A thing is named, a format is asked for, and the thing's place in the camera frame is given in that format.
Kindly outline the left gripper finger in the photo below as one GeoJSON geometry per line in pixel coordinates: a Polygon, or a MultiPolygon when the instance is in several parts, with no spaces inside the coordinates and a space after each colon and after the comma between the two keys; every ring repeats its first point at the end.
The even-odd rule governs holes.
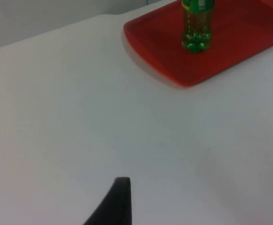
{"type": "Polygon", "coordinates": [[[85,225],[132,225],[131,181],[117,177],[85,225]]]}

